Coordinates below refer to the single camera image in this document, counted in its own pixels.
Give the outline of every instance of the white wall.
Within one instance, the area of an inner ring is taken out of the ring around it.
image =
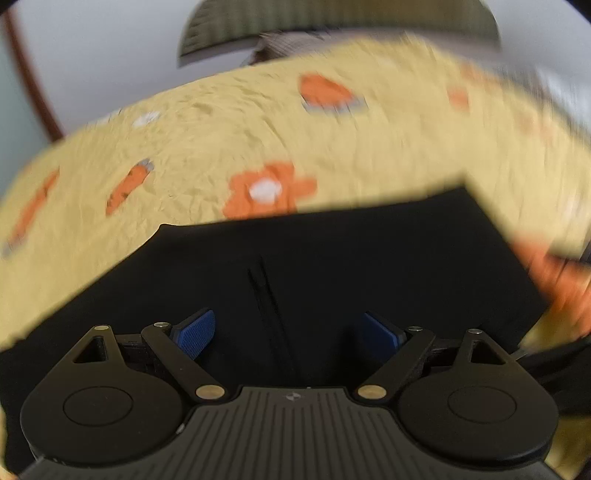
[[[200,0],[20,0],[25,47],[64,131],[194,79],[240,66],[249,49],[177,65]]]
[[[0,32],[0,197],[18,170],[47,145]]]
[[[503,57],[591,83],[591,25],[566,0],[483,0],[499,25]]]
[[[238,67],[249,49],[178,67],[181,32],[199,1],[20,0],[25,46],[64,130]],[[565,0],[485,2],[499,23],[505,58],[591,83],[591,27]]]

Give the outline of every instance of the yellow blanket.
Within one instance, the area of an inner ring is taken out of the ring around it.
[[[461,180],[508,238],[582,250],[588,147],[549,105],[416,39],[360,40],[160,93],[71,135],[14,181],[0,205],[0,346],[161,223],[407,200]],[[548,346],[556,329],[528,341]],[[589,451],[583,426],[560,426],[548,461],[564,476]]]

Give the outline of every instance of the black fabric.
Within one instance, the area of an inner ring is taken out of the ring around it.
[[[581,470],[575,480],[591,480],[591,459],[585,463],[583,470]]]
[[[588,21],[591,20],[591,5],[588,0],[568,0],[568,2],[575,7],[581,15],[583,15]]]
[[[372,310],[400,327],[460,338],[469,327],[515,349],[546,303],[465,189],[419,202],[173,227],[0,353],[7,467],[31,461],[19,426],[27,394],[93,325],[115,333],[217,318],[198,362],[238,385],[355,386],[349,326]]]

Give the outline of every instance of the metal pin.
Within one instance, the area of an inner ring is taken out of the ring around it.
[[[363,385],[357,389],[357,395],[366,400],[380,400],[386,393],[386,389],[380,385]]]
[[[523,350],[522,348],[519,348],[518,350],[516,350],[515,352],[513,352],[511,354],[511,358],[513,360],[519,360],[520,358],[523,358],[526,355],[529,355],[529,353],[527,352],[527,350]]]
[[[195,395],[204,400],[217,400],[225,394],[226,391],[219,385],[201,385],[201,387],[195,390]]]

